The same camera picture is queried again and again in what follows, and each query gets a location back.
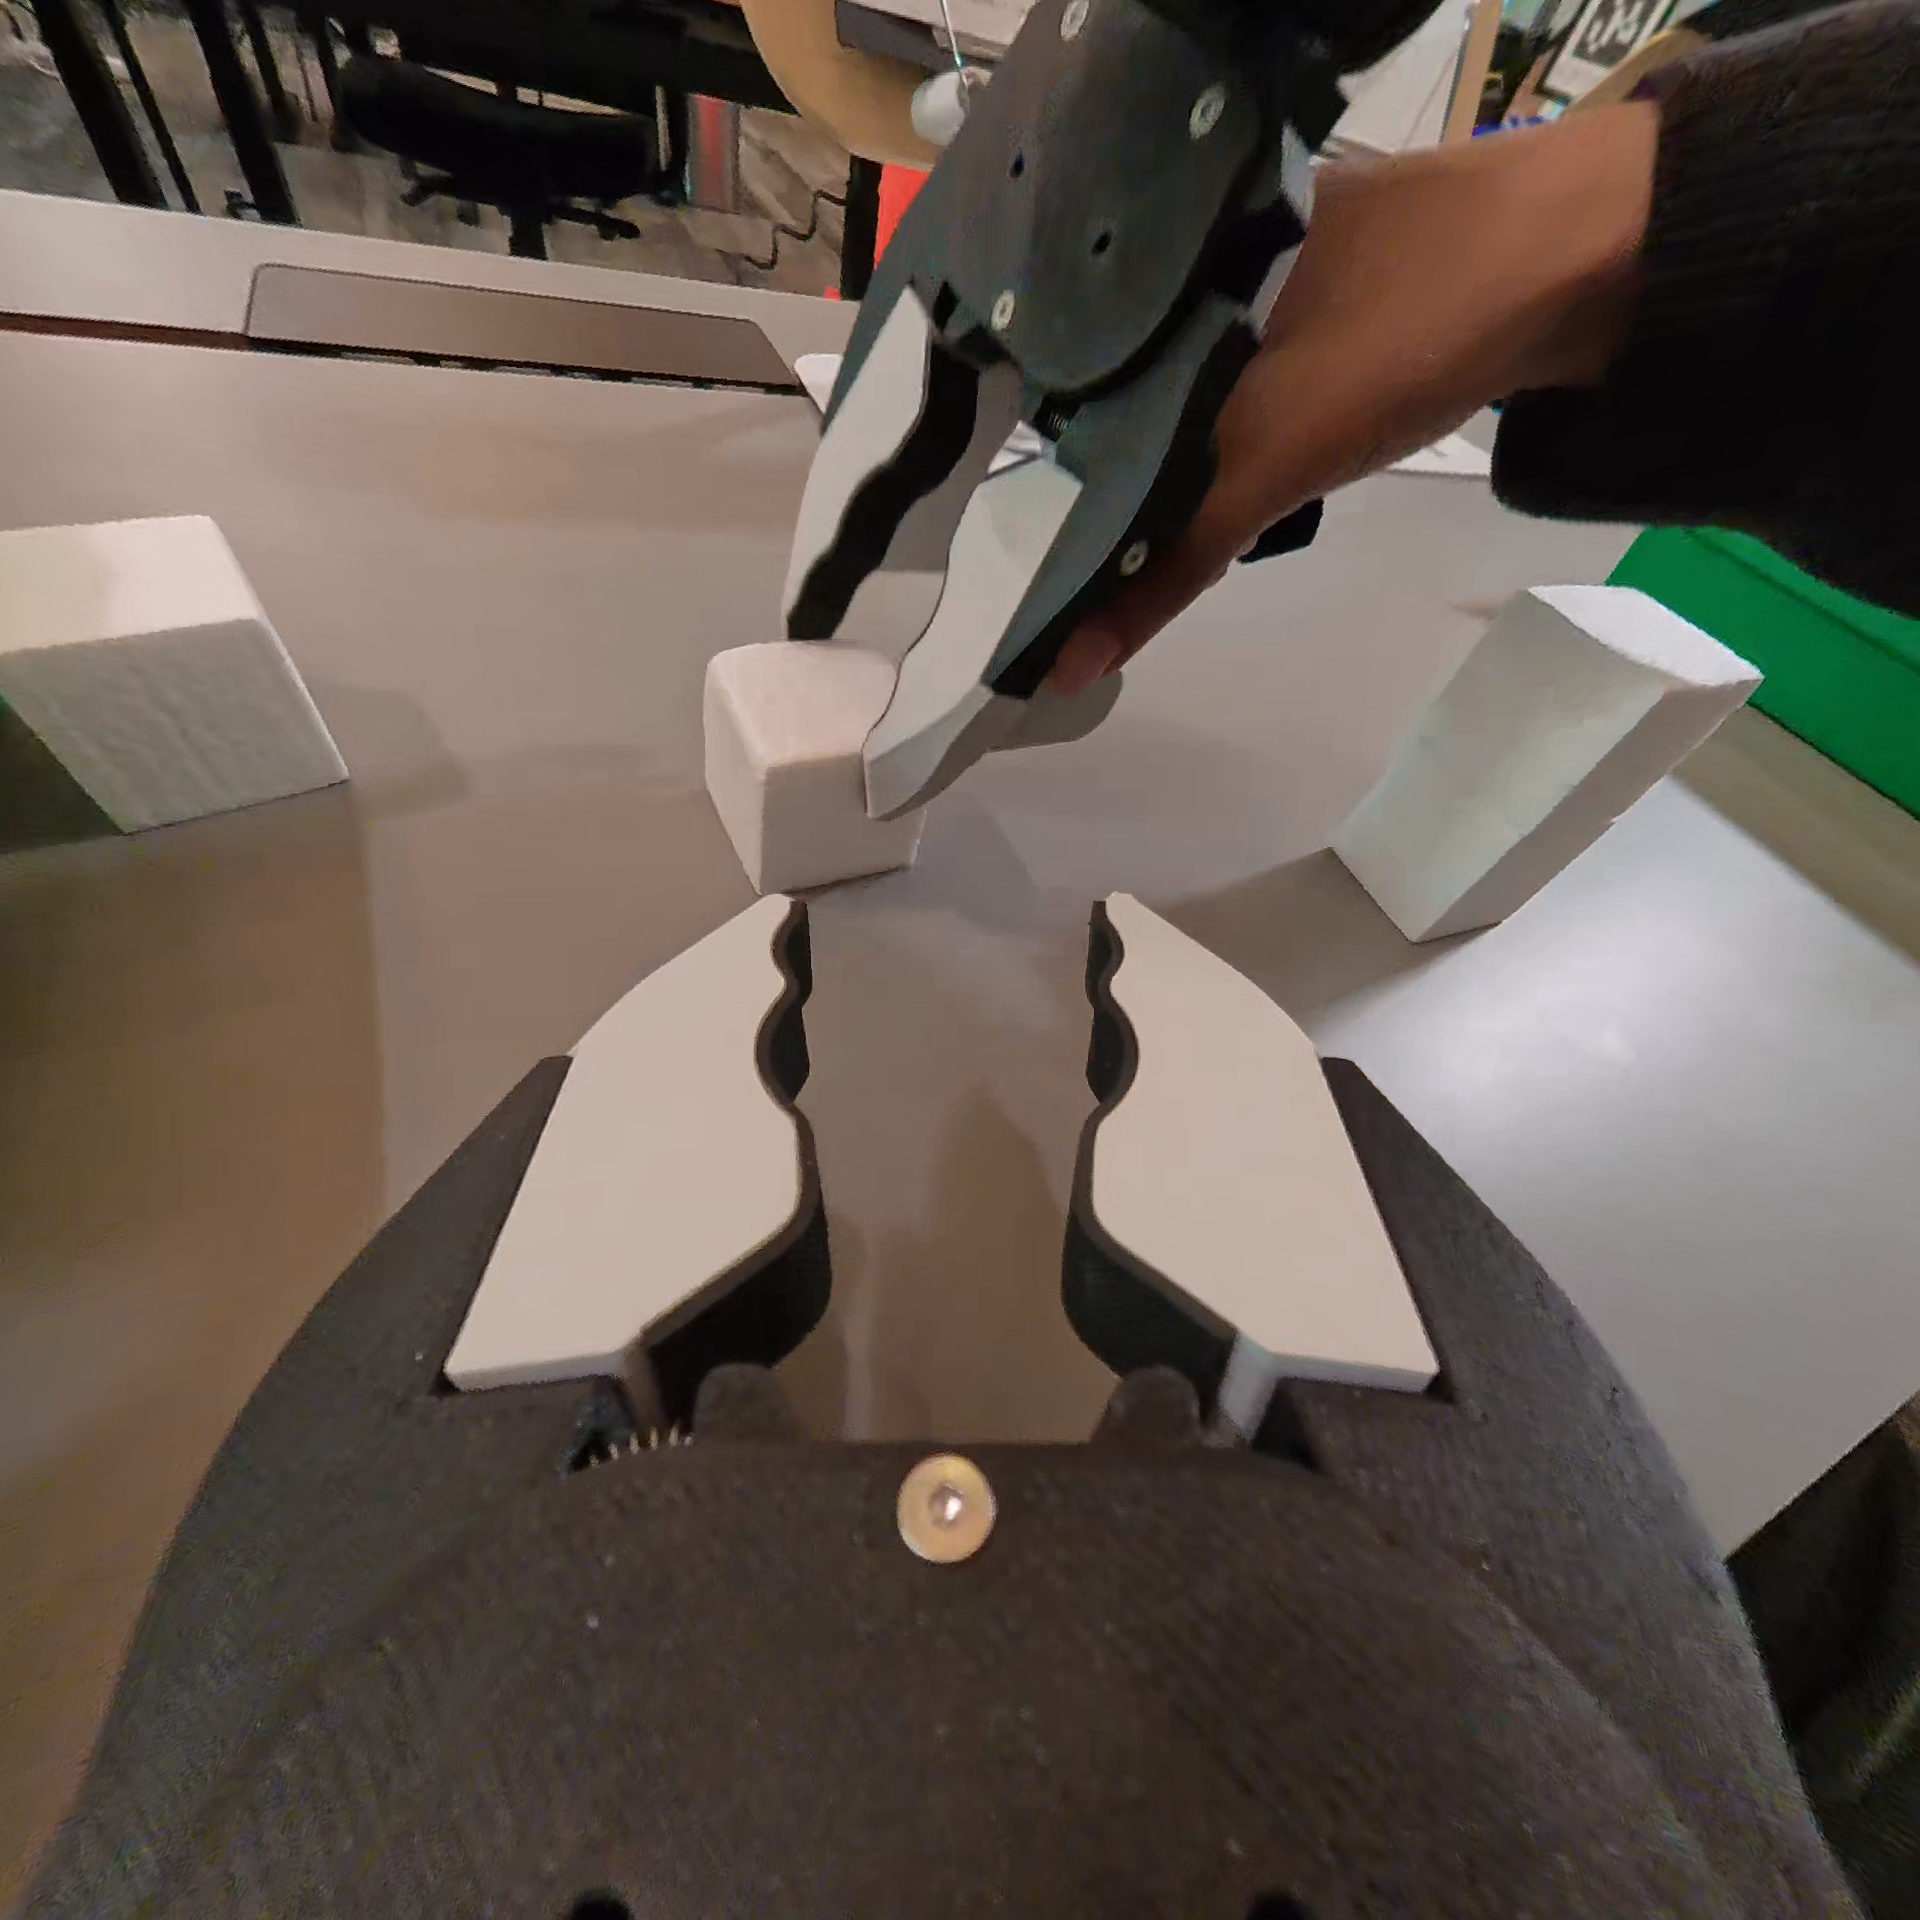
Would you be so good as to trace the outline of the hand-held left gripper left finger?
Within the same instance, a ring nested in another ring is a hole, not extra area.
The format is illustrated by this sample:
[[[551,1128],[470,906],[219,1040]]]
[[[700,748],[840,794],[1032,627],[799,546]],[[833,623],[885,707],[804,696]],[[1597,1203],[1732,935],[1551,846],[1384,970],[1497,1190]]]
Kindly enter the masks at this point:
[[[606,1378],[642,1423],[694,1426],[716,1370],[804,1345],[830,1307],[799,1110],[811,989],[808,906],[772,895],[587,1030],[444,1358],[452,1387]]]

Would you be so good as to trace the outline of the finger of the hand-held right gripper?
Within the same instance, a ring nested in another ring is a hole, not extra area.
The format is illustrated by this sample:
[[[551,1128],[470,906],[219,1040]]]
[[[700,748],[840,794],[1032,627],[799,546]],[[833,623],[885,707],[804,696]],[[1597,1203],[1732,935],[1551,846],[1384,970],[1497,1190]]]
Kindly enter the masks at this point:
[[[943,539],[941,596],[864,744],[866,812],[880,824],[924,806],[1020,719],[1022,699],[995,692],[1000,655],[1026,648],[1022,607],[1086,495],[1055,454],[1002,472],[993,450],[972,461],[976,423],[972,373],[924,373],[897,454],[864,487],[876,560],[913,520]]]
[[[889,563],[908,515],[960,466],[979,376],[918,289],[901,289],[864,355],[845,355],[794,528],[783,634],[830,642]]]

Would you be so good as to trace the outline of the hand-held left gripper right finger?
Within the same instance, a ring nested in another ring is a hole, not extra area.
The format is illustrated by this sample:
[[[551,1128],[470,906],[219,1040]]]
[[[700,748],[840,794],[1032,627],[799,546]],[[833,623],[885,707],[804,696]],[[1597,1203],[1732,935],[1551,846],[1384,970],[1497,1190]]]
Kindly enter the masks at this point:
[[[1095,901],[1086,994],[1077,1344],[1186,1383],[1233,1443],[1278,1443],[1291,1387],[1428,1402],[1443,1363],[1307,1031],[1132,895]]]

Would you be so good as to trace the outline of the white foam cube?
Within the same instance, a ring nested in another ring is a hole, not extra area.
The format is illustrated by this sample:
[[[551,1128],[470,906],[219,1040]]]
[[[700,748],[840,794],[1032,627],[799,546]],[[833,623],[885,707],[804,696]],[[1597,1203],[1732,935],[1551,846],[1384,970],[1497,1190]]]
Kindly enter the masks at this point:
[[[1332,832],[1411,943],[1486,932],[1567,873],[1646,790],[1625,741],[1420,739]]]
[[[1612,819],[1765,687],[1759,667],[1641,588],[1516,596],[1411,748],[1512,836],[1567,806]]]
[[[924,812],[870,816],[864,744],[894,688],[889,658],[772,642],[708,659],[708,804],[755,895],[808,895],[913,870]]]

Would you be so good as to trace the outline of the grey desk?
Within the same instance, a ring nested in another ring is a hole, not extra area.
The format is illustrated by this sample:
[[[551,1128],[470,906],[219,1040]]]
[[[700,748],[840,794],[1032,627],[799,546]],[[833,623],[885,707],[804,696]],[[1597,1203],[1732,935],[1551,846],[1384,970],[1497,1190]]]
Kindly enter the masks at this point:
[[[4,1915],[206,1462],[303,1314],[545,1054],[755,901],[708,658],[780,636],[804,394],[244,344],[254,269],[830,301],[4,196],[4,528],[210,515],[351,784],[101,836],[4,744]],[[1718,1549],[1916,1394],[1916,824],[1742,709],[1516,917],[1401,941],[1332,829],[1486,622],[1625,528],[1374,477],[1235,570],[1077,748],[983,760],[821,899],[830,1314],[885,1443],[1088,1435],[1063,1314],[1088,917],[1131,892],[1353,1058],[1607,1344]]]

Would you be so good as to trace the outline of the person's right hand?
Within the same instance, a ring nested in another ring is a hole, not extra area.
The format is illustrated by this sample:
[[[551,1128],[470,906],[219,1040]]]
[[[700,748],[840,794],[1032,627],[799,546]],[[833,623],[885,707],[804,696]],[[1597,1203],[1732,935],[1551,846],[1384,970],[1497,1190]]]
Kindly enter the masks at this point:
[[[1212,491],[1092,613],[1057,692],[1116,674],[1280,520],[1494,402],[1588,390],[1641,299],[1657,102],[1322,171],[1262,354],[1226,402]]]

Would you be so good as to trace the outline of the white laptop stand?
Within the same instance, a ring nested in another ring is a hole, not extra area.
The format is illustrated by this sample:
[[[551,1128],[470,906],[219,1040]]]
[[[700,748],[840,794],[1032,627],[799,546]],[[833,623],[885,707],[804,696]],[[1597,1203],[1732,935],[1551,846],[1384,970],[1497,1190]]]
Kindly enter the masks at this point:
[[[972,97],[990,86],[990,70],[960,66],[952,73],[939,73],[918,86],[913,97],[913,129],[914,134],[946,150],[958,131],[972,107]],[[837,384],[843,361],[837,354],[808,354],[794,362],[804,394],[818,406],[821,415],[830,409],[830,392]]]

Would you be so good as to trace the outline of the black office chair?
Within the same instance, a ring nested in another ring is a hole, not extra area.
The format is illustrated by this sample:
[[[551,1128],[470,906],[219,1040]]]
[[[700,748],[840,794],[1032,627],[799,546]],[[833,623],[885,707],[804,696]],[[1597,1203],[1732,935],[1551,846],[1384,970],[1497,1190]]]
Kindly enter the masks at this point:
[[[406,206],[490,206],[515,258],[545,262],[556,221],[633,242],[642,230],[618,206],[660,201],[676,180],[652,118],[510,102],[406,60],[345,55],[333,107],[399,159]]]

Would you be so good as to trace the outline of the black and white marker sign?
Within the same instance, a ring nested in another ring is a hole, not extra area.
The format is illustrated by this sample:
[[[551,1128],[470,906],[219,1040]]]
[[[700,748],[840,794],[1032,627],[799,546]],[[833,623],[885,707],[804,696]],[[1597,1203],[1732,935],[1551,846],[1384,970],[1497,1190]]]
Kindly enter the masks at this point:
[[[1677,3],[1584,3],[1570,34],[1558,47],[1547,86],[1562,91],[1584,91],[1612,74],[1621,62],[1646,47],[1671,12]]]

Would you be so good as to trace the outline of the white foam block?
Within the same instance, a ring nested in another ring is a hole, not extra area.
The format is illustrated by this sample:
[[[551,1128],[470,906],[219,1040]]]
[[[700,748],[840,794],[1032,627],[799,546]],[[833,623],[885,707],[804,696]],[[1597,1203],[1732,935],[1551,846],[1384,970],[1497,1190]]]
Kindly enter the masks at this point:
[[[4,707],[120,832],[351,782],[210,515],[4,534]]]

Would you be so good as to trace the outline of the green plastic bin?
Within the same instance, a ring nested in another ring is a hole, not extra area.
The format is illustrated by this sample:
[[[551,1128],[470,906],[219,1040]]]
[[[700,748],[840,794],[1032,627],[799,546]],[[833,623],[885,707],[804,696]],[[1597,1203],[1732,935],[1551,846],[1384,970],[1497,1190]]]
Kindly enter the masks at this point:
[[[1916,622],[1709,528],[1646,528],[1607,585],[1641,588],[1765,677],[1770,721],[1916,816]]]

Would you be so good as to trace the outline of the person's leg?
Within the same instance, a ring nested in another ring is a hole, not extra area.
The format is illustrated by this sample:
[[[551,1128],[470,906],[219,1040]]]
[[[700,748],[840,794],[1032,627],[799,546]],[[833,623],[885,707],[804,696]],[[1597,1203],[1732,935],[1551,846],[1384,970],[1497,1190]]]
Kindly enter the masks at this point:
[[[1916,1918],[1916,1402],[1728,1569],[1859,1906]]]

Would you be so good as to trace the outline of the black table frame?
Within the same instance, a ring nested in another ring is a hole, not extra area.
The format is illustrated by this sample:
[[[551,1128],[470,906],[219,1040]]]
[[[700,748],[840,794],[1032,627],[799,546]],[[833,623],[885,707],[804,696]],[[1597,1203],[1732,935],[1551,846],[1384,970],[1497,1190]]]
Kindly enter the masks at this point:
[[[259,3],[4,3],[4,182],[300,225]]]

